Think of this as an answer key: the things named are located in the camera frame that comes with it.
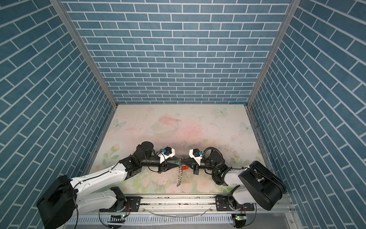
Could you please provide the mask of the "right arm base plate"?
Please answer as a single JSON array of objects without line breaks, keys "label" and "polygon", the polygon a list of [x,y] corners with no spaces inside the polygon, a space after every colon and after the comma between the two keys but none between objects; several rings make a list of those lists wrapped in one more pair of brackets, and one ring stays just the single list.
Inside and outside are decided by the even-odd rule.
[{"label": "right arm base plate", "polygon": [[217,211],[254,211],[253,203],[238,204],[232,197],[216,195],[215,206]]}]

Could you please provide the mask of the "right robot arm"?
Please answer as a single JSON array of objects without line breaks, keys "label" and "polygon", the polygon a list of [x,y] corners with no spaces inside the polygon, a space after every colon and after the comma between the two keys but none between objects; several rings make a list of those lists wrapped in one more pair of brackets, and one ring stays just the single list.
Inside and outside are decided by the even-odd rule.
[{"label": "right robot arm", "polygon": [[232,187],[227,202],[233,210],[249,203],[271,210],[287,191],[284,182],[259,161],[247,167],[229,167],[223,154],[214,147],[204,151],[191,149],[189,158],[183,158],[182,163],[195,175],[205,170],[216,185]]}]

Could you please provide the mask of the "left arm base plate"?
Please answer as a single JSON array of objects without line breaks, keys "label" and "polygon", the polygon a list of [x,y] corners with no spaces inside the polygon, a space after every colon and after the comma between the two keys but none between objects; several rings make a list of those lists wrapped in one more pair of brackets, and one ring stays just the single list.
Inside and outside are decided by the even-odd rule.
[{"label": "left arm base plate", "polygon": [[124,199],[118,199],[109,209],[100,209],[100,212],[138,212],[141,204],[140,196],[127,196]]}]

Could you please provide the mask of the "large keyring with chain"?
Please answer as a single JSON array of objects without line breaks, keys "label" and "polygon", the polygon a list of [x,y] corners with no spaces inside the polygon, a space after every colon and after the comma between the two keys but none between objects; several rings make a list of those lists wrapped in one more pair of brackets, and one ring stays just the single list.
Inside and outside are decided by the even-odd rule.
[{"label": "large keyring with chain", "polygon": [[183,156],[181,156],[178,160],[178,179],[177,179],[177,184],[176,186],[179,187],[182,183],[182,178],[183,178],[183,160],[185,158]]}]

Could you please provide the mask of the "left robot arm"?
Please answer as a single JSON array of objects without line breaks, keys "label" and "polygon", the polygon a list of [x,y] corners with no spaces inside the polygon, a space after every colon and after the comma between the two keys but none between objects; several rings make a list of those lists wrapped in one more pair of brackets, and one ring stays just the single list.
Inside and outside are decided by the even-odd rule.
[{"label": "left robot arm", "polygon": [[99,209],[122,210],[125,205],[123,193],[118,187],[112,194],[99,193],[92,198],[88,195],[108,185],[121,182],[139,174],[143,167],[157,166],[158,173],[175,168],[168,159],[174,158],[175,149],[166,147],[158,152],[151,142],[139,144],[136,151],[119,160],[115,165],[92,174],[69,178],[56,178],[36,203],[46,229],[57,229],[73,216]]}]

